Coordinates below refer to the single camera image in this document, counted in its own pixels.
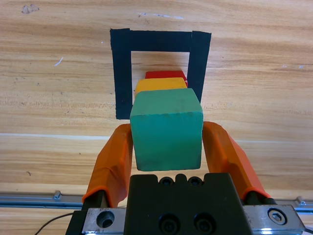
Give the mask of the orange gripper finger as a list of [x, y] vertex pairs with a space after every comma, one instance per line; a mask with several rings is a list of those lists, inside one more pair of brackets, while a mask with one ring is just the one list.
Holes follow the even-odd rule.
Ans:
[[132, 170], [133, 139], [131, 126], [118, 126], [98, 154], [83, 202], [104, 191], [108, 205], [117, 207], [128, 196]]
[[211, 173], [228, 173], [238, 196], [247, 205], [275, 205], [264, 190], [246, 153], [220, 125], [205, 121], [202, 130], [206, 162]]

